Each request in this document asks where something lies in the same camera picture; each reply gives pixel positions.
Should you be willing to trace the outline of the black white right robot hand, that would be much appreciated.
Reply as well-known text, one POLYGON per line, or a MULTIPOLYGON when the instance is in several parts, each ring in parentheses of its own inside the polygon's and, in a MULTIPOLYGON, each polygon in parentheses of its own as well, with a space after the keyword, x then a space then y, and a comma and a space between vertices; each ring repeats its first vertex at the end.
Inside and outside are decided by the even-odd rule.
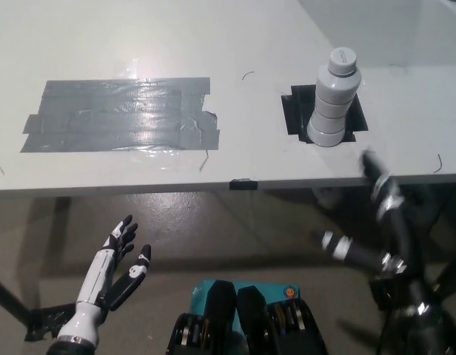
POLYGON ((385 249, 376 251, 332 231, 322 231, 316 238, 333 259, 372 274, 369 284, 379 309, 408 308, 412 314, 426 314, 439 306, 440 299, 426 281, 418 235, 406 215, 406 198, 374 152, 363 151, 361 165, 371 186, 376 221, 386 235, 385 249))

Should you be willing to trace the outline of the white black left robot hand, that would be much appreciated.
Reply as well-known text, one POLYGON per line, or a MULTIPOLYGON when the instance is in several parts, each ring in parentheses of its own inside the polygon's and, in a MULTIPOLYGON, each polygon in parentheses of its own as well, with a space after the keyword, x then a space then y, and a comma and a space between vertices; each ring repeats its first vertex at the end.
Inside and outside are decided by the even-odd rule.
POLYGON ((118 264, 134 249, 132 241, 137 228, 133 216, 126 216, 96 252, 75 302, 76 312, 62 326, 58 342, 75 343, 92 351, 98 347, 98 328, 107 314, 118 309, 133 294, 150 268, 151 246, 146 244, 129 270, 117 281, 113 280, 118 264))

